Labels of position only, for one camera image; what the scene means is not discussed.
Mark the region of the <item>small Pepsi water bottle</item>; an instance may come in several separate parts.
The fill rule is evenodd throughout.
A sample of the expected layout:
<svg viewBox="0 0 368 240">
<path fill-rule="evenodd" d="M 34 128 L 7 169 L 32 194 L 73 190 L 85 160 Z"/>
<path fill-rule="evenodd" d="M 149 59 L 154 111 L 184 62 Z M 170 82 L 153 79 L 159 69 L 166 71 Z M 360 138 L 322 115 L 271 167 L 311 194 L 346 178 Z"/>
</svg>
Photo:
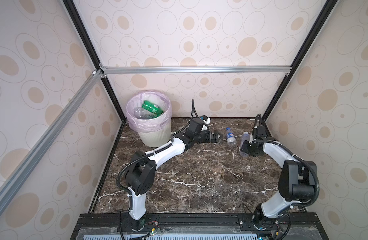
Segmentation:
<svg viewBox="0 0 368 240">
<path fill-rule="evenodd" d="M 226 139 L 229 147 L 233 148 L 236 146 L 237 140 L 231 128 L 226 128 Z"/>
</svg>

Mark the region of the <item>green bottle yellow cap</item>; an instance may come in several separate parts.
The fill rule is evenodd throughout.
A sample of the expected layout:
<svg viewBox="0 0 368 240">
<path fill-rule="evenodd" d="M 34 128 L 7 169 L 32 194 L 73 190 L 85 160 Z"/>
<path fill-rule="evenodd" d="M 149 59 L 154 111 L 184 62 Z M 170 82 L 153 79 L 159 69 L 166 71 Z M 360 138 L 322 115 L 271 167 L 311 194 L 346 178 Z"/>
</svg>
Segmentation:
<svg viewBox="0 0 368 240">
<path fill-rule="evenodd" d="M 144 110 L 147 110 L 148 112 L 152 113 L 153 117 L 159 117 L 160 115 L 162 115 L 164 113 L 164 111 L 156 104 L 144 100 L 143 104 L 142 104 L 142 108 Z"/>
</svg>

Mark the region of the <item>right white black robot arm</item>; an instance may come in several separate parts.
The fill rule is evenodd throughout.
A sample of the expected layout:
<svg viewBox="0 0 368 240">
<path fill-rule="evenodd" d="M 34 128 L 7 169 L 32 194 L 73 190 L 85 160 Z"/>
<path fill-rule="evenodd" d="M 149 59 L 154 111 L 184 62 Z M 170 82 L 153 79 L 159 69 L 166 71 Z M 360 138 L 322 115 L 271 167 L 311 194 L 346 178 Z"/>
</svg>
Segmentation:
<svg viewBox="0 0 368 240">
<path fill-rule="evenodd" d="M 282 168 L 277 193 L 256 207 L 254 223 L 264 218 L 280 218 L 295 206 L 308 207 L 315 203 L 320 194 L 316 164 L 303 160 L 275 138 L 269 137 L 265 127 L 253 127 L 251 137 L 243 142 L 241 151 L 253 157 L 265 153 Z"/>
</svg>

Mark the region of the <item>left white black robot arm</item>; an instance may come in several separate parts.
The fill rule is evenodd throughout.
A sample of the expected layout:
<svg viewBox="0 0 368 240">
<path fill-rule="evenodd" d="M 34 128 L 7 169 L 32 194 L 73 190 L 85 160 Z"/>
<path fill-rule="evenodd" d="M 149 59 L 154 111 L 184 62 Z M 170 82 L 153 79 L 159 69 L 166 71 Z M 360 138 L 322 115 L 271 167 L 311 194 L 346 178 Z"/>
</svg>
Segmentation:
<svg viewBox="0 0 368 240">
<path fill-rule="evenodd" d="M 136 152 L 129 164 L 117 177 L 117 185 L 130 198 L 129 216 L 138 221 L 146 214 L 146 194 L 152 187 L 157 169 L 173 157 L 184 153 L 196 144 L 217 144 L 222 136 L 211 131 L 211 119 L 205 115 L 192 118 L 186 127 L 174 132 L 171 140 L 155 150 Z"/>
</svg>

